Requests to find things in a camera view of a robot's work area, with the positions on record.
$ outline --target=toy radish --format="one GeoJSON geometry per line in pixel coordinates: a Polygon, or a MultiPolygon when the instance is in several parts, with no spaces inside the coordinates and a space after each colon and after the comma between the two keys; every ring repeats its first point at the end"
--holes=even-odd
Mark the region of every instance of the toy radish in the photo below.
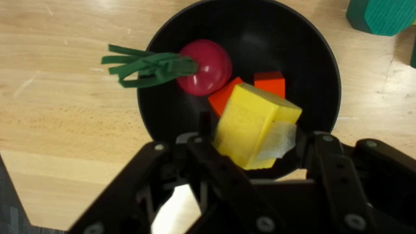
{"type": "Polygon", "coordinates": [[[109,45],[109,51],[124,55],[105,56],[101,64],[124,63],[109,68],[118,74],[123,87],[146,88],[177,78],[186,92],[204,96],[220,89],[231,77],[232,65],[227,52],[215,42],[196,40],[186,45],[179,54],[153,53],[109,45]],[[146,79],[124,80],[134,72],[146,79]]]}

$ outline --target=yellow sponge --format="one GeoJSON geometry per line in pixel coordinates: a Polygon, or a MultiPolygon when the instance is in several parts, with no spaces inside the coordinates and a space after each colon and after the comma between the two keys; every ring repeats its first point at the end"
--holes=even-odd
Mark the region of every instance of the yellow sponge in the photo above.
{"type": "Polygon", "coordinates": [[[257,158],[279,147],[271,141],[281,124],[295,124],[302,109],[276,94],[252,85],[236,85],[218,123],[213,145],[238,166],[270,168],[276,157],[257,158]]]}

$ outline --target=table surface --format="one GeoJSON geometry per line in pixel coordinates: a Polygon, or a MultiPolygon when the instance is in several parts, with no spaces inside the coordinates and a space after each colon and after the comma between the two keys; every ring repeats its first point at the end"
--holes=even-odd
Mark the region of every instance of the table surface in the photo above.
{"type": "MultiPolygon", "coordinates": [[[[33,225],[68,229],[151,140],[136,90],[122,89],[99,61],[108,43],[146,48],[193,2],[0,1],[0,153],[33,225]]],[[[348,0],[281,2],[321,31],[338,61],[342,104],[333,134],[348,144],[378,138],[416,155],[416,69],[409,66],[416,28],[375,36],[350,27],[348,0]]],[[[186,186],[172,200],[155,234],[183,233],[198,217],[186,186]]]]}

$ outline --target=orange block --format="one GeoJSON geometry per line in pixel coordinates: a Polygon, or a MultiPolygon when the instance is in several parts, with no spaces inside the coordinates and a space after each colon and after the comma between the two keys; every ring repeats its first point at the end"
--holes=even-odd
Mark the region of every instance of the orange block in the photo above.
{"type": "Polygon", "coordinates": [[[231,97],[234,87],[241,83],[243,83],[243,81],[237,77],[228,83],[228,85],[208,97],[208,101],[211,103],[212,109],[218,117],[223,115],[225,106],[227,105],[228,99],[231,97]]]}
{"type": "Polygon", "coordinates": [[[281,72],[262,72],[254,74],[254,86],[285,98],[286,84],[281,72]]]}

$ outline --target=black bowl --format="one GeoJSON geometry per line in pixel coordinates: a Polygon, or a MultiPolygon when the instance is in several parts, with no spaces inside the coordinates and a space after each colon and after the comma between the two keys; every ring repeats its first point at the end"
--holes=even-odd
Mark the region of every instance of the black bowl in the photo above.
{"type": "MultiPolygon", "coordinates": [[[[341,99],[337,63],[323,36],[302,15],[273,0],[200,1],[173,16],[147,50],[178,52],[202,38],[225,48],[232,77],[244,82],[252,84],[257,72],[281,70],[286,98],[303,109],[298,126],[332,130],[341,99]]],[[[140,89],[138,99],[144,124],[157,141],[175,142],[182,133],[196,132],[201,112],[211,112],[213,128],[218,121],[206,97],[185,93],[176,81],[140,89]]],[[[284,165],[284,159],[276,164],[284,165]]],[[[295,169],[289,164],[280,169],[282,175],[295,169]]]]}

